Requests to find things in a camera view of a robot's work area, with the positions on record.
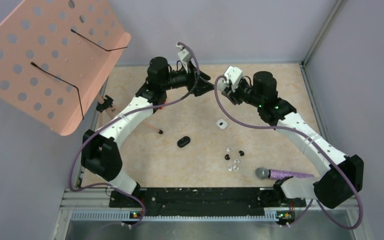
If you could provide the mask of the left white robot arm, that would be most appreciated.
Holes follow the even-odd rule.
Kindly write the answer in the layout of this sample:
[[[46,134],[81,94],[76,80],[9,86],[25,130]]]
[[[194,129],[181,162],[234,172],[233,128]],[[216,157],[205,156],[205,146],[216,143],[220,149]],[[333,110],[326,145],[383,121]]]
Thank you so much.
[[[130,103],[107,125],[83,136],[81,165],[105,180],[105,185],[122,191],[121,200],[129,207],[140,202],[140,185],[124,170],[120,146],[133,130],[160,108],[167,106],[167,91],[186,88],[186,95],[198,97],[214,89],[210,76],[198,71],[191,61],[173,70],[161,56],[150,60],[144,84]]]

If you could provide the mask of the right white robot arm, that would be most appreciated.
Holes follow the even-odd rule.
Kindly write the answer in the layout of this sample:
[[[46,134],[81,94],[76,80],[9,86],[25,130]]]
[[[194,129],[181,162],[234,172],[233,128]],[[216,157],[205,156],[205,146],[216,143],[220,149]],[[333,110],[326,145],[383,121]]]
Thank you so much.
[[[319,177],[281,177],[277,181],[278,189],[273,192],[277,205],[287,206],[293,199],[300,198],[334,209],[355,197],[359,210],[363,210],[359,191],[363,186],[364,161],[356,154],[346,155],[312,129],[291,103],[278,96],[277,80],[272,73],[258,71],[252,81],[247,81],[242,70],[231,66],[215,83],[201,74],[195,78],[199,86],[205,87],[205,92],[214,92],[219,108],[229,119],[247,128],[275,130],[284,135],[317,170]],[[237,120],[222,106],[220,95],[234,105],[245,103],[255,107],[267,126]]]

